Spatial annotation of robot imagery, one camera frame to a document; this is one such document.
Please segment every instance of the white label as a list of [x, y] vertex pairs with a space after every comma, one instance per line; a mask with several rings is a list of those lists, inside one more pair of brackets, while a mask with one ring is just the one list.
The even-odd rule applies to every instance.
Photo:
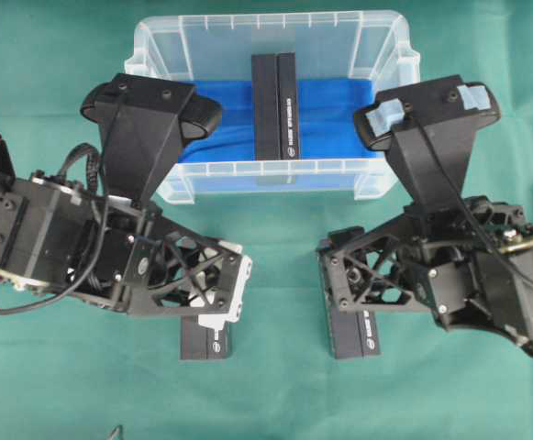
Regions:
[[293, 134], [293, 100], [291, 98], [286, 98], [286, 127], [288, 129], [288, 155], [293, 158], [296, 155], [296, 150], [293, 148], [294, 145], [294, 134]]

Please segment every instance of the metal bolt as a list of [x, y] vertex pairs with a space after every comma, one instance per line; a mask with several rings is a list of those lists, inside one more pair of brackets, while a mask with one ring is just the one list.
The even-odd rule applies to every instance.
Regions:
[[505, 232], [503, 232], [503, 237], [507, 240], [512, 240], [516, 237], [517, 231], [516, 229], [506, 229]]
[[347, 271], [348, 281], [357, 283], [361, 280], [361, 273], [356, 268], [349, 268]]
[[448, 94], [448, 101], [451, 103], [455, 103], [458, 100], [458, 92], [455, 90], [452, 90], [450, 94]]
[[16, 204], [13, 203], [12, 201], [8, 200], [8, 199], [5, 199], [3, 201], [3, 207], [7, 210], [7, 211], [13, 211], [15, 208], [16, 208]]
[[139, 261], [138, 264], [138, 275], [142, 276], [148, 271], [148, 266], [150, 265], [150, 261], [144, 257]]

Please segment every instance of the green surface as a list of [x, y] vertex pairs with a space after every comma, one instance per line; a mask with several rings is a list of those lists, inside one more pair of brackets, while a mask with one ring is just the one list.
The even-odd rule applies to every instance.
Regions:
[[[523, 204], [533, 220], [533, 1], [0, 1], [0, 132], [17, 172], [57, 170], [80, 141], [85, 94], [122, 70], [151, 15], [391, 8], [424, 79], [488, 84], [503, 112], [481, 131], [465, 194]], [[504, 339], [446, 334], [383, 314], [383, 355], [334, 361], [313, 252], [333, 228], [379, 225], [408, 203], [348, 192], [199, 198], [165, 214], [245, 245], [253, 276], [233, 358], [178, 361], [178, 320], [137, 320], [68, 300], [0, 317], [0, 439], [533, 439], [533, 360]], [[0, 289], [0, 303], [32, 298]]]

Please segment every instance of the transparent plastic box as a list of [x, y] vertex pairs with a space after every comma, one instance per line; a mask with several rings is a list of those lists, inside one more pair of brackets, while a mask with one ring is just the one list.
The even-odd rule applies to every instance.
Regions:
[[[173, 81], [250, 80], [255, 53], [294, 52], [297, 79], [372, 82], [372, 92], [419, 81], [420, 56], [395, 11], [153, 16], [138, 23], [127, 73]], [[396, 178], [374, 158], [176, 164], [159, 194], [193, 204], [196, 194], [352, 190], [382, 197]]]

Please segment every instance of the screw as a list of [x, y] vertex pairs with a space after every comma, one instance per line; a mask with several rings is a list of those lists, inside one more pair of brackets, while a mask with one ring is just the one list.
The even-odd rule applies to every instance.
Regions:
[[455, 90], [452, 90], [450, 94], [448, 94], [448, 101], [451, 103], [455, 103], [458, 100], [458, 92]]
[[150, 265], [150, 261], [144, 257], [139, 261], [138, 264], [138, 275], [142, 276], [148, 271], [148, 266]]
[[4, 207], [7, 211], [13, 211], [13, 210], [16, 208], [16, 204], [13, 203], [13, 202], [10, 201], [10, 200], [5, 199], [5, 200], [3, 201], [3, 207]]

